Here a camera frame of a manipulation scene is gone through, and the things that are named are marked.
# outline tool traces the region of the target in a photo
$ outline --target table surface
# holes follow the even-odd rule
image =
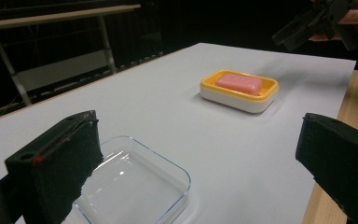
[[[295,159],[307,112],[336,118],[355,62],[198,44],[0,118],[4,159],[75,113],[95,109],[100,141],[129,135],[192,178],[185,223],[300,223],[313,176]],[[249,114],[200,97],[200,81],[230,69],[279,81]],[[67,218],[66,223],[73,223]]]
[[[42,24],[47,22],[68,21],[68,20],[76,20],[76,19],[87,18],[87,17],[104,16],[108,14],[132,11],[138,7],[141,7],[141,5],[100,7],[100,8],[78,10],[72,12],[63,12],[63,13],[55,13],[55,14],[48,14],[48,15],[41,15],[41,16],[1,20],[0,30],[20,27],[20,26],[34,25],[34,24]]]

